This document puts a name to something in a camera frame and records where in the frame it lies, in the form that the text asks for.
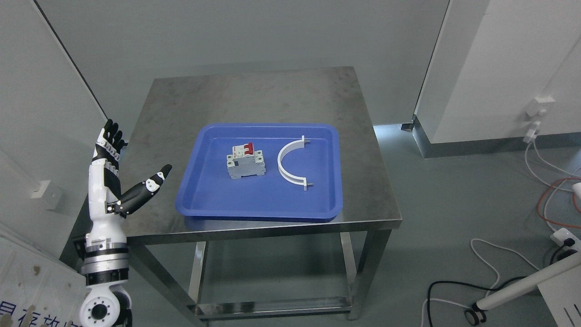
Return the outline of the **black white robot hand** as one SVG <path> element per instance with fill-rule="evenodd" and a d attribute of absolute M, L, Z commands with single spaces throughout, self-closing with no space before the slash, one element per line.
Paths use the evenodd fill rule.
<path fill-rule="evenodd" d="M 104 248 L 107 243 L 125 243 L 122 223 L 149 202 L 161 189 L 172 165 L 122 192 L 119 170 L 125 142 L 117 123 L 108 119 L 95 141 L 89 166 L 89 215 L 93 222 L 86 246 Z"/>

